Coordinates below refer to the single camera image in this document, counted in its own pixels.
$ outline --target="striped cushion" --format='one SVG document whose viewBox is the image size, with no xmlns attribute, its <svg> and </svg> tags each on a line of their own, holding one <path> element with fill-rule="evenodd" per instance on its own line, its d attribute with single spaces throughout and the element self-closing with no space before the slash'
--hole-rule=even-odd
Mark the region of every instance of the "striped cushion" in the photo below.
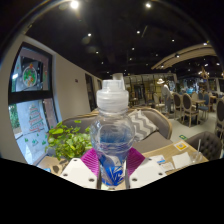
<svg viewBox="0 0 224 224">
<path fill-rule="evenodd" d="M 153 132 L 159 130 L 156 125 L 152 123 L 141 110 L 136 113 L 128 115 L 135 127 L 135 141 L 141 141 L 148 137 Z"/>
</svg>

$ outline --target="paper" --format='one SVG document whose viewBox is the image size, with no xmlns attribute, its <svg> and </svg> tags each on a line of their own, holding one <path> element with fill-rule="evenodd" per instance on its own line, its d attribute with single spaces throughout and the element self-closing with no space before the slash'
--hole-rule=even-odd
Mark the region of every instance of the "paper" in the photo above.
<svg viewBox="0 0 224 224">
<path fill-rule="evenodd" d="M 183 151 L 184 149 L 186 149 L 188 147 L 188 144 L 183 142 L 183 141 L 180 141 L 176 144 L 174 144 L 174 146 L 179 150 L 179 151 Z"/>
<path fill-rule="evenodd" d="M 161 164 L 160 166 L 164 169 L 165 172 L 168 172 L 170 170 L 174 170 L 173 164 L 171 162 Z"/>
<path fill-rule="evenodd" d="M 172 158 L 176 169 L 180 169 L 191 164 L 191 159 L 187 152 L 172 156 Z"/>
<path fill-rule="evenodd" d="M 153 159 L 159 164 L 160 163 L 165 163 L 165 161 L 166 161 L 163 155 L 151 156 L 151 157 L 149 157 L 149 159 Z"/>
</svg>

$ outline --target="green plant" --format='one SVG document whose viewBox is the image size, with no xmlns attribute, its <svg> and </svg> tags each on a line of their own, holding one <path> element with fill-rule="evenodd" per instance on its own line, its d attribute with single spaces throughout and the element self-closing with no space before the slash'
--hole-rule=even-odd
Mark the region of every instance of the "green plant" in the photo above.
<svg viewBox="0 0 224 224">
<path fill-rule="evenodd" d="M 74 120 L 75 123 L 81 123 L 81 120 Z M 63 156 L 67 160 L 74 157 L 81 157 L 84 152 L 92 148 L 90 141 L 90 127 L 85 129 L 85 133 L 78 133 L 80 127 L 68 128 L 58 123 L 56 128 L 50 129 L 48 143 L 45 147 L 45 152 L 48 148 L 53 148 L 58 160 Z"/>
<path fill-rule="evenodd" d="M 10 108 L 9 116 L 10 116 L 12 128 L 15 129 L 15 128 L 20 127 L 16 104 L 10 105 L 9 108 Z"/>
</svg>

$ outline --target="chair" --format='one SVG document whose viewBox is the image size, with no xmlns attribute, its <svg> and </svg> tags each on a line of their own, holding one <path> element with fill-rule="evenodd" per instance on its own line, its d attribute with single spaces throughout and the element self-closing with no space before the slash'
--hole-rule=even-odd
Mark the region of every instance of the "chair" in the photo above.
<svg viewBox="0 0 224 224">
<path fill-rule="evenodd" d="M 181 118 L 182 111 L 184 111 L 182 96 L 180 96 L 178 93 L 173 93 L 173 100 L 174 100 L 174 119 L 176 118 L 176 111 L 180 112 L 180 118 Z"/>
<path fill-rule="evenodd" d="M 191 117 L 197 116 L 197 124 L 198 124 L 199 112 L 192 110 L 191 97 L 187 93 L 184 93 L 184 95 L 183 95 L 183 106 L 184 106 L 184 116 L 183 116 L 182 123 L 184 123 L 184 117 L 188 116 L 189 117 L 189 128 L 190 128 L 191 127 Z"/>
<path fill-rule="evenodd" d="M 203 100 L 204 96 L 203 96 L 203 93 L 202 92 L 199 92 L 198 93 L 198 99 L 199 100 Z"/>
<path fill-rule="evenodd" d="M 198 100 L 198 94 L 196 92 L 193 92 L 191 95 L 192 99 Z"/>
<path fill-rule="evenodd" d="M 223 139 L 224 131 L 224 99 L 217 100 L 215 134 Z"/>
<path fill-rule="evenodd" d="M 198 149 L 199 139 L 201 139 L 199 151 L 204 157 L 206 157 L 209 161 L 220 158 L 222 143 L 214 133 L 205 131 L 194 135 L 185 141 L 193 148 Z"/>
<path fill-rule="evenodd" d="M 198 100 L 198 94 L 196 92 L 193 92 L 192 95 L 191 95 L 191 98 L 194 99 L 194 100 Z"/>
<path fill-rule="evenodd" d="M 206 112 L 207 112 L 207 119 L 208 119 L 208 112 L 209 112 L 209 107 L 210 107 L 210 97 L 209 97 L 208 93 L 204 94 L 204 100 L 205 100 L 204 105 L 199 106 L 198 110 L 203 111 L 202 118 L 205 113 L 205 119 L 206 119 Z"/>
<path fill-rule="evenodd" d="M 159 96 L 156 93 L 153 94 L 153 98 L 156 108 L 159 108 L 159 111 L 162 112 L 162 108 L 165 107 L 165 104 L 159 102 Z"/>
</svg>

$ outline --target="black ceiling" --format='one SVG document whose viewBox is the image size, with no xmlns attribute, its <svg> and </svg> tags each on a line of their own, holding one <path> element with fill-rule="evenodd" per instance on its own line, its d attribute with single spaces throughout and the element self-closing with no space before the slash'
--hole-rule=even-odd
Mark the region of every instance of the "black ceiling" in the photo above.
<svg viewBox="0 0 224 224">
<path fill-rule="evenodd" d="M 219 60 L 212 56 L 184 61 L 166 70 L 151 70 L 162 58 L 207 41 L 192 21 L 162 4 L 151 1 L 152 7 L 147 9 L 146 1 L 140 0 L 80 3 L 78 10 L 69 4 L 63 10 L 54 7 L 40 16 L 26 35 L 102 79 L 117 72 L 137 75 L 171 71 L 179 77 L 195 75 L 204 64 L 208 64 L 205 69 L 210 76 L 221 75 Z"/>
</svg>

